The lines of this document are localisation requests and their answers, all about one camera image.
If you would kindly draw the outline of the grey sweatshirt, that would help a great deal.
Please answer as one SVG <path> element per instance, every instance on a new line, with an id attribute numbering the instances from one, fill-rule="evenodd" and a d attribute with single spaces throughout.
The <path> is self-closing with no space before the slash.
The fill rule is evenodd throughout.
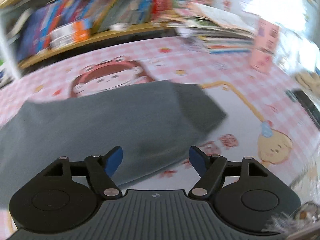
<path id="1" fill-rule="evenodd" d="M 169 81 L 27 101 L 1 128 L 1 208 L 61 156 L 82 161 L 120 146 L 123 161 L 113 181 L 126 185 L 148 178 L 185 159 L 226 116 L 198 85 Z"/>

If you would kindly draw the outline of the pink checkered cartoon tablecloth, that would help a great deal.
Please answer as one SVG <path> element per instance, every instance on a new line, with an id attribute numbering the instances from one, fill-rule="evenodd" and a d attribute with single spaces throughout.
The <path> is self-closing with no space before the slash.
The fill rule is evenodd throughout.
<path id="1" fill-rule="evenodd" d="M 1 123 L 9 121 L 25 100 L 69 97 L 73 81 L 91 65 L 125 58 L 137 61 L 156 80 L 197 83 L 215 93 L 228 113 L 225 125 L 200 145 L 205 153 L 240 160 L 268 128 L 291 139 L 289 157 L 266 166 L 299 195 L 319 202 L 319 130 L 306 111 L 289 97 L 297 83 L 280 68 L 269 74 L 249 66 L 249 54 L 207 54 L 192 50 L 179 37 L 156 38 L 94 50 L 51 64 L 1 90 Z"/>

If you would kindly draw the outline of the pink paper card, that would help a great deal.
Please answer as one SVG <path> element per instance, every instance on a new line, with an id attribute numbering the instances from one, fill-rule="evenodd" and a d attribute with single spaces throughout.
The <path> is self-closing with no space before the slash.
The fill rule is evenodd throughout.
<path id="1" fill-rule="evenodd" d="M 256 71 L 264 74 L 270 72 L 277 43 L 279 41 L 280 27 L 263 18 L 258 21 L 257 35 L 254 39 L 249 65 Z"/>

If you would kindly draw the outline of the pile of loose books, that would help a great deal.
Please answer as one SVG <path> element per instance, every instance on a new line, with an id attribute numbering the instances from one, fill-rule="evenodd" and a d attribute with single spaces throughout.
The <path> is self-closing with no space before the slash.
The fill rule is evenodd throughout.
<path id="1" fill-rule="evenodd" d="M 158 19 L 192 47 L 210 54 L 250 51 L 257 35 L 240 16 L 195 2 L 163 12 Z"/>

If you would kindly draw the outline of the orange white box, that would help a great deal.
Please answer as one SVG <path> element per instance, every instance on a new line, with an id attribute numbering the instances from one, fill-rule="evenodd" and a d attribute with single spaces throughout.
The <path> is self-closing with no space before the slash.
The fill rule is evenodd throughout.
<path id="1" fill-rule="evenodd" d="M 57 49 L 85 41 L 91 36 L 91 28 L 87 18 L 62 25 L 50 32 L 50 47 Z"/>

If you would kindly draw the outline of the wooden bookshelf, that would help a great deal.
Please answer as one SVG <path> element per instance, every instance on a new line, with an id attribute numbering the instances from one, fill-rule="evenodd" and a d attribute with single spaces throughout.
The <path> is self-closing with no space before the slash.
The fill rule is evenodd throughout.
<path id="1" fill-rule="evenodd" d="M 1 54 L 19 78 L 85 50 L 129 39 L 171 36 L 151 14 L 152 0 L 1 0 Z"/>

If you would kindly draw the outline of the row of colourful books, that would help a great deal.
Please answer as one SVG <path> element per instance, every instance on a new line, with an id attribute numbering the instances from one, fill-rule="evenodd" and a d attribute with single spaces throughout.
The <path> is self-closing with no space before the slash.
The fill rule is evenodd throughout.
<path id="1" fill-rule="evenodd" d="M 213 0 L 182 0 L 180 5 L 199 2 L 212 5 Z M 81 47 L 104 35 L 116 31 L 116 25 L 141 29 L 168 11 L 174 0 L 54 0 L 31 13 L 27 20 L 17 62 L 21 68 L 29 67 L 52 55 Z M 50 47 L 50 32 L 54 29 L 87 18 L 92 23 L 89 39 L 62 48 Z"/>

